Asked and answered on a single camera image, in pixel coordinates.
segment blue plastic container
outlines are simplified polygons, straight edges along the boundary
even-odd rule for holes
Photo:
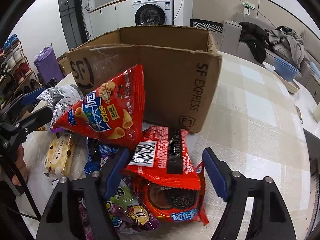
[[[275,71],[287,82],[292,81],[299,72],[296,67],[292,66],[289,62],[280,57],[275,58]]]

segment cardboard box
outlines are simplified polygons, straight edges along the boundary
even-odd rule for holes
[[[127,68],[142,64],[144,120],[191,132],[202,129],[221,70],[221,56],[211,34],[191,27],[121,28],[66,56],[84,95]]]
[[[67,76],[71,73],[72,70],[67,57],[64,57],[62,60],[60,60],[58,64],[64,76]]]

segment barcode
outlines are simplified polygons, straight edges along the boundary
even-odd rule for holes
[[[129,165],[153,167],[157,141],[139,142]]]

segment red snack bag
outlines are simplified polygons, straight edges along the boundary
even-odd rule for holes
[[[143,67],[136,65],[90,92],[55,125],[134,149],[142,136],[144,102]]]
[[[206,225],[203,165],[193,169],[187,134],[187,130],[151,126],[124,173],[133,176],[135,192],[157,219],[194,220]]]

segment bottle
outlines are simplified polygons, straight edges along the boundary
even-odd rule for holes
[[[320,121],[320,103],[316,106],[316,108],[313,111],[313,117],[317,122]]]

